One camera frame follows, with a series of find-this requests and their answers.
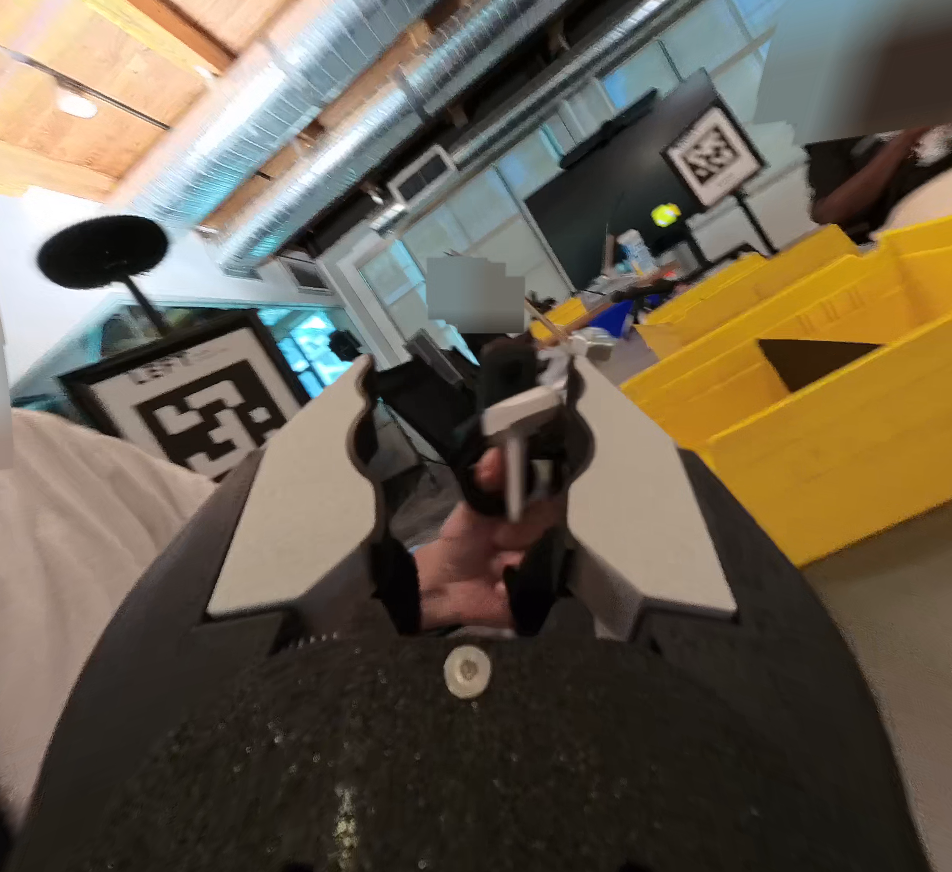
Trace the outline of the white plastic canister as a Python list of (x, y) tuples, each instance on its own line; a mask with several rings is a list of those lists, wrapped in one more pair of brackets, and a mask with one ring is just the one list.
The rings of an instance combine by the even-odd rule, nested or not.
[(621, 250), (625, 266), (638, 276), (648, 276), (657, 270), (657, 263), (645, 243), (641, 233), (629, 228), (616, 237), (616, 245)]

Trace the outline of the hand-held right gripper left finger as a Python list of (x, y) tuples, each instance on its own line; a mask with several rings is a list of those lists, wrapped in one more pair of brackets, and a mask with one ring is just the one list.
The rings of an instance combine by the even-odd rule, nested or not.
[(290, 608), (345, 620), (372, 593), (370, 546), (382, 535), (374, 361), (359, 357), (272, 437), (208, 601), (232, 618)]

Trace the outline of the black sign stand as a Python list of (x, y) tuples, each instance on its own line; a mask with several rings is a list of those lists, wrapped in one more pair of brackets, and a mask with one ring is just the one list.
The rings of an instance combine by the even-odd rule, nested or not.
[(733, 197), (737, 205), (743, 211), (744, 216), (747, 219), (748, 223), (750, 224), (751, 228), (756, 233), (760, 243), (763, 245), (763, 247), (765, 247), (768, 253), (768, 256), (772, 257), (776, 255), (778, 252), (778, 248), (774, 245), (767, 231), (763, 227), (760, 219), (757, 217), (755, 212), (750, 207), (744, 195), (744, 191), (742, 189), (736, 190), (733, 194)]

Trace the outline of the yellow plastic bin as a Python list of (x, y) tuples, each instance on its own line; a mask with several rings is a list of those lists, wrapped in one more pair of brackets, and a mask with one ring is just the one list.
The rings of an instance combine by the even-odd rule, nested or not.
[(744, 255), (668, 300), (636, 330), (654, 355), (665, 359), (815, 271), (861, 254), (839, 227), (816, 229), (773, 257)]
[(951, 497), (950, 218), (887, 232), (623, 391), (797, 566)]

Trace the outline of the large black screen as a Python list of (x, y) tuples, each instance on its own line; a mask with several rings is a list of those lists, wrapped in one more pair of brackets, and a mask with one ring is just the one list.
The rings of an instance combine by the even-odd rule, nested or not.
[[(652, 251), (666, 251), (686, 232), (685, 222), (704, 212), (660, 152), (719, 94), (700, 69), (661, 96), (650, 115), (534, 191), (525, 204), (541, 235), (576, 290), (589, 286), (603, 267), (606, 236), (635, 228)], [(681, 219), (667, 228), (651, 210), (676, 203)]]

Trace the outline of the small blue bin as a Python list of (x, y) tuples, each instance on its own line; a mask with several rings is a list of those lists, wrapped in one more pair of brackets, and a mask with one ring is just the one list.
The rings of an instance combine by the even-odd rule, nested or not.
[(612, 304), (593, 318), (589, 326), (607, 332), (611, 337), (620, 339), (625, 336), (626, 327), (635, 307), (635, 300), (623, 300)]

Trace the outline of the black office chair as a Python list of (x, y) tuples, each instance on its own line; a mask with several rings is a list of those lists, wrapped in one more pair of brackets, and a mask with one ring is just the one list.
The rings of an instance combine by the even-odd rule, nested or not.
[(418, 356), (389, 369), (374, 371), (377, 396), (409, 424), (442, 461), (456, 467), (464, 430), (476, 413), (473, 391), (464, 383), (444, 379)]

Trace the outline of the black white tag sign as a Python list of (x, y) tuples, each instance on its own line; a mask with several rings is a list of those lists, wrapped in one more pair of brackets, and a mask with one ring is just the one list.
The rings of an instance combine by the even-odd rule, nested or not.
[(175, 329), (59, 381), (99, 431), (216, 483), (310, 399), (253, 310)]
[(712, 104), (660, 152), (703, 210), (734, 196), (768, 166), (724, 103)]

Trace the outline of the silver air duct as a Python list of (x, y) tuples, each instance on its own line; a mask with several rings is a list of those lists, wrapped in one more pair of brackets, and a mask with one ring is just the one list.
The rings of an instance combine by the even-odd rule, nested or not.
[(470, 0), (226, 230), (215, 261), (244, 278), (345, 196), (564, 0)]
[(534, 81), (503, 116), (479, 128), (453, 150), (450, 158), (457, 172), (468, 174), (491, 163), (515, 140), (543, 124), (580, 85), (622, 61), (641, 33), (677, 1), (640, 0), (601, 35), (577, 46), (556, 71)]
[(191, 228), (439, 0), (293, 0), (133, 167), (104, 209)]

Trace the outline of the black video bar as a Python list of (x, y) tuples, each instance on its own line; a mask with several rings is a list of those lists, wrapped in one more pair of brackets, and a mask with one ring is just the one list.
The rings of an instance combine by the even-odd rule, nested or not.
[(604, 122), (597, 131), (576, 145), (560, 160), (559, 167), (566, 171), (596, 151), (606, 147), (627, 128), (650, 115), (659, 99), (659, 90), (651, 88), (633, 104)]

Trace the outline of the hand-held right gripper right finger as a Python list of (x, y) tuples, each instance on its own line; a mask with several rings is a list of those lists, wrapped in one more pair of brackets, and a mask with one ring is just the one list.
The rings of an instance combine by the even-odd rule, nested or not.
[(570, 593), (607, 638), (632, 638), (656, 609), (731, 620), (737, 603), (677, 445), (589, 359), (573, 373), (590, 449), (566, 497)]

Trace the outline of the white ceiling vent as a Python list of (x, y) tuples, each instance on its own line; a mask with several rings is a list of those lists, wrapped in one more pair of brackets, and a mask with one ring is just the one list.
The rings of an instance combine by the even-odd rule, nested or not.
[(446, 149), (435, 144), (396, 174), (387, 183), (387, 190), (398, 205), (410, 208), (454, 178), (457, 172), (458, 166)]

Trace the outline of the black round disc stand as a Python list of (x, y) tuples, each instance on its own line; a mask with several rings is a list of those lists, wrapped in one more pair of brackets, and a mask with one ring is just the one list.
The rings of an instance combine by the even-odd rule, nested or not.
[(158, 223), (140, 216), (113, 215), (61, 229), (42, 244), (35, 260), (48, 281), (68, 290), (123, 284), (163, 337), (171, 328), (135, 279), (158, 266), (169, 249), (170, 239)]

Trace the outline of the person's left hand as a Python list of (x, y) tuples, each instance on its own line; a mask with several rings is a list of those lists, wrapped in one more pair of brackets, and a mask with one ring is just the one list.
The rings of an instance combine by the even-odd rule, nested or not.
[(530, 502), (518, 522), (486, 516), (464, 499), (435, 540), (414, 553), (422, 631), (450, 627), (510, 630), (508, 568), (519, 567), (545, 532), (565, 518), (564, 496)]

